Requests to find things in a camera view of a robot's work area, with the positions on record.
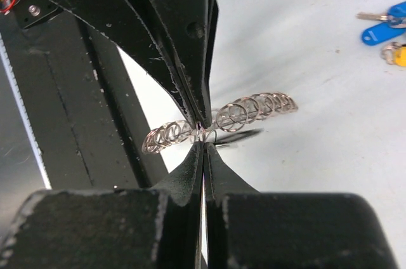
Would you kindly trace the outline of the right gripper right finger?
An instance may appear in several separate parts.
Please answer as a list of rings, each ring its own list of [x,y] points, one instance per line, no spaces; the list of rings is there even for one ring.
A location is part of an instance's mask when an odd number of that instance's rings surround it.
[[[261,193],[204,147],[209,268],[396,268],[369,203],[346,193]]]

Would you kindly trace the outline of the black key tag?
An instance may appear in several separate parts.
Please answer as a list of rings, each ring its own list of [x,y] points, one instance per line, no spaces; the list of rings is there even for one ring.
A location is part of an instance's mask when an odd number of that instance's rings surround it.
[[[230,147],[233,143],[237,143],[249,138],[253,138],[263,132],[263,129],[250,129],[246,131],[237,131],[235,133],[227,134],[218,138],[217,136],[213,140],[215,147]]]

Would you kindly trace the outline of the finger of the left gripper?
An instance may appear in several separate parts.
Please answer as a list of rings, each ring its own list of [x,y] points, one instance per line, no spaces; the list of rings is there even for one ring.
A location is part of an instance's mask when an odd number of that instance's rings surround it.
[[[171,46],[145,0],[49,0],[70,12],[140,65],[173,99],[191,126],[192,104],[181,86]]]

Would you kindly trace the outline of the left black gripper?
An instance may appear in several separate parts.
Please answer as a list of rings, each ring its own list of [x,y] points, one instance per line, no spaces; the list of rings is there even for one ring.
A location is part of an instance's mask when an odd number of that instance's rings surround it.
[[[216,0],[148,0],[162,30],[162,45],[174,66],[178,91],[191,125],[212,123],[211,58],[218,16]]]

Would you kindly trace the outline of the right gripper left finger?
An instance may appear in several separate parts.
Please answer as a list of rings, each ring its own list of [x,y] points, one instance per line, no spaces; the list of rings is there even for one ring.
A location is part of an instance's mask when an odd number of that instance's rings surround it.
[[[148,189],[41,190],[1,244],[2,268],[200,268],[203,144]]]

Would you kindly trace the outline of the metal disc with keyrings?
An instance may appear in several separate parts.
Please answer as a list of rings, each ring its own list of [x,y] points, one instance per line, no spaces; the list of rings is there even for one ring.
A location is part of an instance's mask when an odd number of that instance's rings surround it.
[[[142,143],[141,151],[144,154],[158,154],[186,140],[206,141],[211,133],[217,131],[235,134],[244,126],[256,121],[264,121],[297,110],[297,103],[285,93],[264,92],[243,96],[212,110],[212,123],[208,128],[201,125],[193,128],[186,120],[176,120],[151,130]]]

